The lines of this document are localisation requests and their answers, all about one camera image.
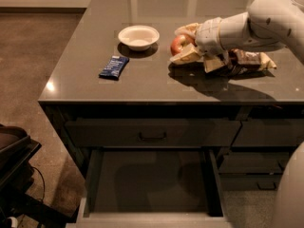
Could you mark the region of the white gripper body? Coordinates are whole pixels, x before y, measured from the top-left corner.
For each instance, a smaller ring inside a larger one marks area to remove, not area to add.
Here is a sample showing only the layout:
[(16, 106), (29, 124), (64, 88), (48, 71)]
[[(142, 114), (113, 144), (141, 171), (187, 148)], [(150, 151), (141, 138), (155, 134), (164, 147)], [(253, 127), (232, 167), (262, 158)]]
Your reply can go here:
[(210, 19), (197, 28), (195, 42), (202, 54), (219, 55), (224, 52), (220, 44), (219, 29), (221, 18)]

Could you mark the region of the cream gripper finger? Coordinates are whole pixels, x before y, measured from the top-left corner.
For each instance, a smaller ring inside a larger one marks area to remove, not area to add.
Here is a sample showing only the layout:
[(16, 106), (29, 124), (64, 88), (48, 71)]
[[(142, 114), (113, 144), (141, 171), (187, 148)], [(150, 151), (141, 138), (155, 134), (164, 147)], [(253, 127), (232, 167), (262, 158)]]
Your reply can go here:
[(174, 33), (176, 35), (186, 34), (190, 37), (195, 37), (197, 30), (200, 28), (200, 23), (191, 23), (182, 27), (177, 28)]
[(175, 65), (194, 63), (202, 57), (201, 51), (193, 44), (187, 45), (180, 53), (172, 56), (170, 61)]

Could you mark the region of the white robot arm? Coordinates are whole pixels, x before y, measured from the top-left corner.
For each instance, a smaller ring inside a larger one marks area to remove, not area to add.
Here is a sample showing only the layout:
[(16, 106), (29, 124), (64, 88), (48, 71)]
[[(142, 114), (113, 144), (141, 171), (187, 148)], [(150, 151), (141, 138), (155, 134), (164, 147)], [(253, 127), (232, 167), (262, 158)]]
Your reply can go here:
[[(234, 48), (274, 51), (288, 48), (304, 64), (303, 0), (254, 0), (243, 13), (175, 30), (192, 41), (171, 45), (171, 62), (193, 63)], [(290, 157), (275, 198), (271, 228), (304, 228), (304, 143)]]

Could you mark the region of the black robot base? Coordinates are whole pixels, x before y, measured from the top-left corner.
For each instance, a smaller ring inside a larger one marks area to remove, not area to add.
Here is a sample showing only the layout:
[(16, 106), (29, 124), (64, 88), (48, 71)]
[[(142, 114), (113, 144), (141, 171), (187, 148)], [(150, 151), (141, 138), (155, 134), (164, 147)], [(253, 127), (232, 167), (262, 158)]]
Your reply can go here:
[(29, 160), (40, 148), (23, 128), (0, 125), (0, 228), (18, 228), (21, 215), (36, 220), (37, 228), (65, 228), (76, 221), (76, 214), (66, 216), (27, 194), (34, 172)]

